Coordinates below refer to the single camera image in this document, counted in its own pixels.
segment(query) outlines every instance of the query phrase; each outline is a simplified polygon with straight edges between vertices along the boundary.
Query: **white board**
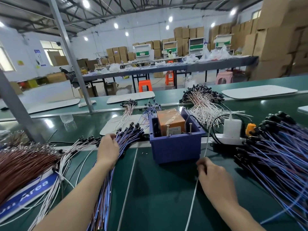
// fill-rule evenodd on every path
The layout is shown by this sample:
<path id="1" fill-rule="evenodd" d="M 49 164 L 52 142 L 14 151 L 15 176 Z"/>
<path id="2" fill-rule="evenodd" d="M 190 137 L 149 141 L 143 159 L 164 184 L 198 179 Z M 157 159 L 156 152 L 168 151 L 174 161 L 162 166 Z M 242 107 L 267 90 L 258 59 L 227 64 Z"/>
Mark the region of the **white board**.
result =
<path id="1" fill-rule="evenodd" d="M 244 87 L 237 89 L 223 90 L 222 93 L 234 99 L 250 99 L 270 95 L 280 95 L 297 92 L 296 89 L 280 87 L 276 85 L 263 85 L 255 87 Z"/>
<path id="2" fill-rule="evenodd" d="M 297 108 L 298 112 L 308 114 L 308 106 L 302 106 Z"/>
<path id="3" fill-rule="evenodd" d="M 66 106 L 71 106 L 78 104 L 80 102 L 80 99 L 72 99 L 72 100 L 64 100 L 64 101 L 58 101 L 54 103 L 45 103 L 45 104 L 40 104 L 35 107 L 29 108 L 27 111 L 29 114 L 31 113 L 37 113 L 37 112 L 43 112 L 51 109 L 58 109 L 58 108 L 63 108 Z"/>
<path id="4" fill-rule="evenodd" d="M 144 119 L 143 118 L 140 118 L 141 117 L 141 114 L 136 114 L 136 115 L 131 115 L 128 119 L 128 121 L 126 122 L 126 124 L 122 127 L 122 131 L 126 128 L 126 127 L 129 127 L 129 124 L 130 123 L 134 123 L 136 124 L 137 122 L 142 122 L 144 123 Z M 118 124 L 118 122 L 121 120 L 122 116 L 117 116 L 117 117 L 114 117 L 114 118 L 111 118 L 107 123 L 106 125 L 102 128 L 102 130 L 100 131 L 100 135 L 106 135 L 106 134 L 109 134 L 109 133 L 116 133 L 116 130 L 115 127 L 116 125 Z M 144 129 L 148 124 L 141 124 L 140 127 L 142 129 Z M 149 134 L 150 133 L 150 128 L 146 128 L 143 130 L 145 134 Z"/>
<path id="5" fill-rule="evenodd" d="M 155 97 L 155 94 L 152 91 L 144 91 L 144 92 L 138 92 L 138 93 L 125 94 L 125 95 L 115 95 L 115 96 L 111 96 L 107 100 L 107 104 L 118 103 L 118 102 L 122 102 L 122 101 L 129 100 L 129 99 L 141 100 L 141 99 L 148 99 L 152 97 Z"/>

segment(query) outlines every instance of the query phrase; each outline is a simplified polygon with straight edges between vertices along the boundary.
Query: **plastic stool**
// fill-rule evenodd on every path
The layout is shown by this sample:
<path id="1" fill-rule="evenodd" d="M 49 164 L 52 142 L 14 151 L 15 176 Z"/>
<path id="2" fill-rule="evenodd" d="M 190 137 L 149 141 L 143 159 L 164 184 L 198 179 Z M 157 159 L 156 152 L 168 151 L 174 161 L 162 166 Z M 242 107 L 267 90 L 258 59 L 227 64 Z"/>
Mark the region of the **plastic stool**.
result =
<path id="1" fill-rule="evenodd" d="M 139 81 L 139 92 L 143 92 L 142 86 L 147 86 L 149 91 L 152 91 L 152 84 L 149 79 Z"/>
<path id="2" fill-rule="evenodd" d="M 166 74 L 166 80 L 165 80 L 165 84 L 169 85 L 169 82 L 173 82 L 174 83 L 174 74 L 173 71 L 168 71 Z"/>
<path id="3" fill-rule="evenodd" d="M 221 84 L 223 79 L 226 80 L 226 83 L 232 83 L 233 82 L 233 72 L 225 71 L 225 72 L 218 73 L 215 84 L 216 85 Z"/>

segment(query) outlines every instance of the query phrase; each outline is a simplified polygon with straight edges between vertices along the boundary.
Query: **purple plastic bin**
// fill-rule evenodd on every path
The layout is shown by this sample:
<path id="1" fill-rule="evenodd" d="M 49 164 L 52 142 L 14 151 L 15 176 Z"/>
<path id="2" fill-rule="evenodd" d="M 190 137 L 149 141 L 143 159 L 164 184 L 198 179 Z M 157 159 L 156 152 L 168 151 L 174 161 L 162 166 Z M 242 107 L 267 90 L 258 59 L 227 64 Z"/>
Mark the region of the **purple plastic bin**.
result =
<path id="1" fill-rule="evenodd" d="M 184 120 L 189 116 L 186 108 L 182 108 L 181 116 Z M 153 159 L 157 164 L 200 158 L 201 136 L 205 131 L 193 118 L 189 117 L 186 129 L 189 132 L 189 123 L 192 123 L 192 134 L 180 134 L 174 136 L 154 137 L 153 121 L 157 118 L 149 115 L 150 143 L 152 146 Z"/>

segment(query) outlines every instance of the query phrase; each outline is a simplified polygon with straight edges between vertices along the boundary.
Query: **hand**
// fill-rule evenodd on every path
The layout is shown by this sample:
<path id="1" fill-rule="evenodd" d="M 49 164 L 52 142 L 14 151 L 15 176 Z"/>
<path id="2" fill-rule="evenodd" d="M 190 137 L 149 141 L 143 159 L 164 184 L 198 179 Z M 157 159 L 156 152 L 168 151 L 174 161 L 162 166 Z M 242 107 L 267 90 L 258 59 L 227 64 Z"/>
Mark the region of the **hand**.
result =
<path id="1" fill-rule="evenodd" d="M 97 151 L 97 163 L 107 163 L 110 167 L 116 164 L 120 152 L 115 136 L 115 134 L 107 134 L 102 137 Z"/>
<path id="2" fill-rule="evenodd" d="M 202 189 L 216 210 L 238 205 L 233 180 L 224 167 L 215 165 L 207 157 L 199 159 L 196 164 Z"/>

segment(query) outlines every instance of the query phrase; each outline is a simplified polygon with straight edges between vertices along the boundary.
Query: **forearm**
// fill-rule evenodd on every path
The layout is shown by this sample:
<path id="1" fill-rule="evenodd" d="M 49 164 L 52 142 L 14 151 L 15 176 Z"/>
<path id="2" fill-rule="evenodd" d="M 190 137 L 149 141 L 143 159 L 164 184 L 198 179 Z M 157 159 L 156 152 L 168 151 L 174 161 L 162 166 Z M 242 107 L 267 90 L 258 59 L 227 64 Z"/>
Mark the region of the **forearm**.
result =
<path id="1" fill-rule="evenodd" d="M 96 164 L 33 231 L 85 231 L 109 170 L 108 164 Z"/>
<path id="2" fill-rule="evenodd" d="M 226 204 L 218 207 L 217 211 L 232 231 L 266 231 L 240 205 Z"/>

